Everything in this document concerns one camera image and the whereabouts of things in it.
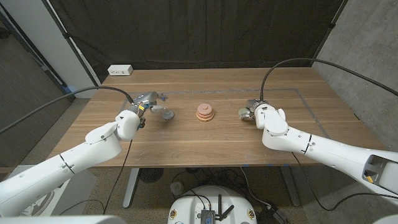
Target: concrete wall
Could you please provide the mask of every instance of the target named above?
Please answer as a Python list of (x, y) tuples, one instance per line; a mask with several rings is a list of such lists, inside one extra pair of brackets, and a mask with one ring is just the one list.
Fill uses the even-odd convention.
[[(318, 58), (398, 90), (398, 2), (348, 1)], [(398, 152), (398, 97), (337, 68), (320, 63), (314, 63), (313, 67), (386, 149)], [(304, 169), (327, 208), (353, 193), (370, 192), (351, 177), (327, 166)], [(301, 170), (292, 167), (292, 172), (309, 223), (373, 223), (398, 213), (398, 207), (376, 196), (353, 197), (336, 210), (326, 212), (313, 198)]]
[[(317, 58), (398, 91), (398, 1), (348, 1)], [(398, 152), (398, 97), (337, 68), (313, 67), (386, 149)]]
[[(71, 91), (94, 86), (42, 1), (0, 0)], [(91, 98), (95, 90), (76, 94)]]

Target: round black object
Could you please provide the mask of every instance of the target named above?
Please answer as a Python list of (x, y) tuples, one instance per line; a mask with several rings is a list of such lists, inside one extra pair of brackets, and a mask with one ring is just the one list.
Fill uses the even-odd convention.
[(143, 168), (141, 169), (140, 178), (147, 183), (157, 182), (163, 175), (163, 168)]

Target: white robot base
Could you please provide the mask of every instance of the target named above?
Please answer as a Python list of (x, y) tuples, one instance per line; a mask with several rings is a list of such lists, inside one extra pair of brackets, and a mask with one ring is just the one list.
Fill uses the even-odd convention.
[[(203, 203), (195, 194), (205, 196), (210, 201), (209, 205), (206, 198), (199, 196), (205, 204), (205, 211)], [(167, 223), (256, 224), (257, 220), (253, 206), (242, 195), (226, 187), (205, 185), (189, 190), (177, 199), (170, 209)]]

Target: table leg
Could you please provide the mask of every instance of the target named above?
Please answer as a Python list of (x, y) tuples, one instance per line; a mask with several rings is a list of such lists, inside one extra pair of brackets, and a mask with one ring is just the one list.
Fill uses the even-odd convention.
[(295, 207), (299, 207), (300, 199), (299, 199), (299, 195), (297, 193), (296, 184), (294, 182), (292, 171), (290, 170), (290, 167), (288, 167), (288, 166), (280, 167), (280, 171), (284, 178), (287, 191), (289, 192), (290, 199), (292, 201), (292, 205)]
[(131, 206), (138, 180), (139, 168), (132, 168), (130, 171), (129, 182), (127, 183), (126, 194), (124, 195), (123, 208), (129, 208)]

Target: stacked rings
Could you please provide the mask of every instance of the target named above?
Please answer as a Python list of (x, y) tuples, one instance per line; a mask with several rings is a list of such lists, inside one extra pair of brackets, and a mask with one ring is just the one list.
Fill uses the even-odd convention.
[(200, 121), (209, 121), (213, 119), (214, 118), (213, 108), (207, 103), (202, 103), (201, 105), (198, 106), (197, 118)]

